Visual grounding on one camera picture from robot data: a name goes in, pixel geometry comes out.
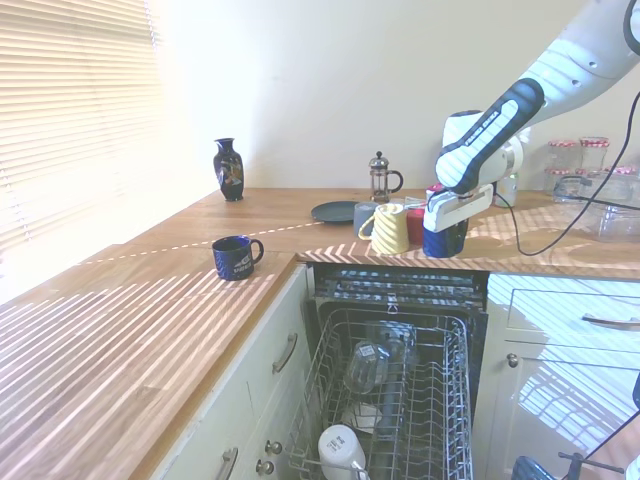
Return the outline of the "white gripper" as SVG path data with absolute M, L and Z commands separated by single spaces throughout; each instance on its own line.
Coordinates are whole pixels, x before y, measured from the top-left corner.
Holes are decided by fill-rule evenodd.
M 468 219 L 487 210 L 492 204 L 493 194 L 491 184 L 463 195 L 446 189 L 428 191 L 423 226 L 435 233 L 453 226 L 452 248 L 462 250 L 468 231 Z

